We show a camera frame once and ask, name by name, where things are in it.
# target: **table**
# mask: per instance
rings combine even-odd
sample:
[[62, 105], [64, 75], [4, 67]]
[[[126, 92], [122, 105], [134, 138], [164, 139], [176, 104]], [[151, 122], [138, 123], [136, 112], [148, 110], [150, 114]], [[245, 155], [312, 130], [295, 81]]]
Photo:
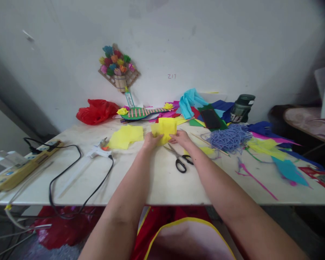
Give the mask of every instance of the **table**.
[[[131, 125], [143, 126], [144, 134], [150, 131], [150, 124], [147, 121], [131, 123]], [[92, 145], [97, 144], [101, 139], [105, 137], [110, 138], [121, 126], [123, 125], [119, 120], [109, 120], [97, 126], [88, 126], [79, 122], [77, 125], [56, 136], [56, 138], [65, 142], [65, 145], [79, 145], [84, 154], [91, 149]], [[190, 126], [188, 123], [181, 124], [177, 128], [196, 135], [208, 132], [208, 129]], [[199, 147], [207, 146], [193, 135], [189, 135]], [[143, 141], [135, 142], [130, 145], [128, 150], [113, 150], [114, 168], [105, 183], [88, 201], [87, 205], [107, 205], [112, 194], [134, 161], [135, 155], [142, 144]], [[183, 154], [183, 148], [181, 146], [175, 144], [174, 148], [177, 152]], [[242, 161], [248, 171], [266, 186], [278, 198], [278, 201], [265, 191], [253, 178], [241, 176], [235, 172], [238, 170], [237, 156], [242, 157]], [[78, 152], [75, 147], [57, 151], [46, 161], [53, 161], [53, 164], [34, 179], [19, 194], [13, 204], [49, 205], [48, 186], [50, 181], [75, 161], [77, 157]], [[272, 161], [270, 156], [265, 154], [259, 154], [257, 157], [262, 161]], [[82, 160], [84, 159], [85, 157], [55, 182], [54, 194], [57, 194], [62, 189], [68, 178], [82, 164]], [[292, 161], [296, 160], [294, 157], [287, 157], [287, 159], [291, 159]], [[210, 205], [210, 200], [201, 185], [195, 167], [186, 164], [187, 172], [182, 174], [176, 169], [175, 160], [175, 156], [163, 147], [159, 147], [154, 151], [151, 163], [151, 189], [147, 204]], [[302, 185], [292, 187], [287, 180], [281, 178], [274, 164], [260, 163], [251, 157], [247, 151], [243, 151], [242, 155], [237, 154], [231, 155], [230, 157], [221, 153], [221, 158], [216, 159], [215, 162], [259, 205], [325, 205], [325, 188], [309, 178], [302, 171], [300, 171], [301, 174], [306, 178], [311, 188]], [[78, 176], [76, 182], [70, 189], [61, 198], [54, 199], [55, 204], [82, 205], [105, 177], [111, 163], [112, 161], [108, 158], [96, 157], [91, 165]], [[296, 166], [307, 167], [308, 163], [299, 161], [296, 163]], [[0, 194], [0, 205], [6, 205], [21, 185], [18, 185], [11, 191], [2, 192]]]

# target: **yellow trim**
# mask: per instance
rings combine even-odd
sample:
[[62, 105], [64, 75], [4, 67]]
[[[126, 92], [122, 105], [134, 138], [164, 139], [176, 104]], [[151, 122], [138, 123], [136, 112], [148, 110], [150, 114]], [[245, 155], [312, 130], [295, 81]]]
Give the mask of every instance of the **yellow trim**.
[[179, 219], [179, 220], [176, 220], [176, 221], [174, 221], [174, 222], [171, 222], [171, 223], [168, 223], [168, 224], [162, 226], [162, 227], [158, 230], [158, 232], [155, 234], [155, 236], [153, 237], [151, 243], [149, 244], [149, 247], [148, 247], [148, 250], [147, 250], [147, 252], [146, 252], [146, 256], [144, 257], [144, 260], [147, 260], [148, 255], [149, 255], [149, 252], [150, 252], [151, 247], [152, 247], [152, 245], [153, 245], [153, 242], [154, 242], [155, 238], [157, 237], [157, 235], [159, 234], [159, 232], [160, 232], [163, 228], [169, 228], [169, 227], [171, 227], [171, 226], [176, 226], [176, 225], [178, 225], [178, 224], [180, 224], [180, 223], [183, 223], [183, 222], [186, 222], [186, 221], [195, 221], [195, 222], [199, 222], [199, 223], [205, 224], [205, 225], [210, 226], [211, 228], [213, 228], [213, 229], [217, 232], [217, 234], [221, 237], [221, 239], [224, 241], [224, 243], [226, 244], [227, 248], [230, 250], [230, 252], [231, 252], [233, 258], [236, 260], [234, 253], [232, 252], [231, 248], [229, 247], [229, 245], [227, 244], [227, 242], [225, 241], [225, 239], [223, 238], [223, 236], [219, 233], [218, 229], [216, 229], [216, 227], [213, 226], [213, 225], [212, 225], [211, 223], [209, 223], [208, 221], [205, 221], [205, 220], [202, 220], [202, 219], [199, 219], [199, 218], [193, 218], [193, 217], [185, 217], [185, 218], [181, 218], [181, 219]]
[[146, 214], [145, 214], [145, 216], [144, 216], [144, 218], [143, 218], [143, 220], [142, 220], [142, 223], [141, 223], [140, 227], [138, 228], [137, 235], [138, 235], [138, 233], [140, 232], [140, 230], [141, 230], [141, 228], [142, 228], [142, 226], [143, 226], [143, 223], [144, 223], [144, 221], [146, 220], [146, 217], [148, 216], [148, 213], [149, 213], [150, 210], [151, 210], [151, 207], [148, 207], [148, 210], [147, 210], [147, 212], [146, 212]]

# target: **green thermos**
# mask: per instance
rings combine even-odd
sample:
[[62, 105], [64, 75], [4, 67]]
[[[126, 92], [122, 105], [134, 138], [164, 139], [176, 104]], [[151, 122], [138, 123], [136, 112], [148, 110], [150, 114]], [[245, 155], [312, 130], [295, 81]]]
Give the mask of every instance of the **green thermos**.
[[231, 123], [246, 123], [248, 121], [248, 113], [254, 104], [254, 95], [241, 94], [231, 109]]

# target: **purple yarn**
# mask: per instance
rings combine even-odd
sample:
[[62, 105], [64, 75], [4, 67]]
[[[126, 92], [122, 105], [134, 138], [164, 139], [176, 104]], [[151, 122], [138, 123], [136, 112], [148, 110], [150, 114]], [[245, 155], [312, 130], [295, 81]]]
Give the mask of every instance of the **purple yarn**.
[[252, 135], [246, 125], [231, 124], [228, 129], [211, 132], [206, 141], [212, 145], [212, 148], [215, 147], [231, 153], [246, 145], [250, 139], [252, 139]]

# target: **floor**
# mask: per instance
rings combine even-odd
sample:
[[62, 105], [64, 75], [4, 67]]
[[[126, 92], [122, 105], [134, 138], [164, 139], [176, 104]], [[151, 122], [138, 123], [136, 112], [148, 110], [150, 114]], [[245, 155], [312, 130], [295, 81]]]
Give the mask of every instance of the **floor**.
[[[311, 260], [325, 260], [325, 238], [314, 233], [295, 213], [293, 207], [263, 207], [263, 209], [297, 242]], [[207, 210], [212, 219], [219, 217], [213, 207], [207, 207]], [[0, 235], [9, 234], [10, 232], [12, 232], [12, 226], [9, 223], [0, 223]], [[9, 239], [0, 240], [0, 252], [7, 247], [8, 243]], [[85, 240], [73, 247], [62, 246], [59, 249], [47, 250], [38, 243], [37, 236], [34, 235], [17, 246], [10, 256], [6, 255], [5, 260], [77, 259], [84, 244]]]

